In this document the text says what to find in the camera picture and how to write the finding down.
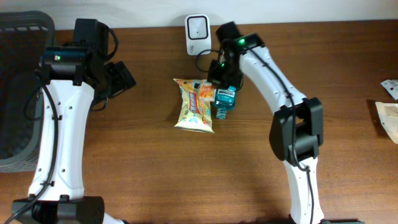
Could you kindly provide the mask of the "teal mouthwash bottle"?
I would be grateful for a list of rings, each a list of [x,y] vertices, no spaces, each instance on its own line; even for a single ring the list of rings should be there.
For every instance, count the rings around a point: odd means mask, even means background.
[[[227,112],[233,110],[236,104],[236,87],[229,86],[227,89],[218,88],[215,93],[214,106],[217,108],[216,117],[225,119]]]

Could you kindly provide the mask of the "yellow snack bag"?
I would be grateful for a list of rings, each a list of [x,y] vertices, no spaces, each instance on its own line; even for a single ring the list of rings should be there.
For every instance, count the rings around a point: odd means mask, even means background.
[[[180,88],[182,97],[181,112],[177,124],[178,129],[213,134],[211,105],[199,99],[201,80],[184,80],[174,78]]]

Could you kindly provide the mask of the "clear blister pack white card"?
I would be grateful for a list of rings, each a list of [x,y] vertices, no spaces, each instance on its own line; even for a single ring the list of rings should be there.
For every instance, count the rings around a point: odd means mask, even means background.
[[[393,99],[398,99],[398,81],[397,80],[384,80],[381,82],[384,89],[393,97]]]

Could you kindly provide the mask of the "beige paper pouch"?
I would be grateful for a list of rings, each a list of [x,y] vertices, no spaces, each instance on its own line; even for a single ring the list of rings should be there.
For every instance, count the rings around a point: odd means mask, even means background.
[[[397,103],[375,102],[375,105],[382,127],[397,144]]]

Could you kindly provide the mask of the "small orange box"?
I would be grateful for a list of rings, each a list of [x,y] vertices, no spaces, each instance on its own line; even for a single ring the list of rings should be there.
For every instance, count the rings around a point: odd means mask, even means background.
[[[207,80],[202,80],[199,89],[199,100],[212,102],[215,100],[215,91],[216,89],[213,87],[212,83]]]

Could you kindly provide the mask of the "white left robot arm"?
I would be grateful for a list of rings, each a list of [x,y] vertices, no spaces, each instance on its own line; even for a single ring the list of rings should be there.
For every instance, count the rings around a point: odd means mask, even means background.
[[[35,76],[44,97],[39,159],[27,198],[12,204],[21,223],[116,223],[100,196],[85,195],[82,158],[86,121],[97,104],[135,86],[124,63],[112,62],[114,31],[96,19],[77,19],[73,39],[47,47]]]

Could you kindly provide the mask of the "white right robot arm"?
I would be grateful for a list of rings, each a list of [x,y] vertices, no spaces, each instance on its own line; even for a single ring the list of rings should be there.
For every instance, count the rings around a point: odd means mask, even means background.
[[[323,144],[323,106],[307,98],[285,77],[258,34],[242,35],[234,22],[216,30],[218,58],[207,80],[219,90],[241,88],[248,77],[273,114],[269,142],[286,169],[292,223],[322,223],[317,186],[319,148]]]

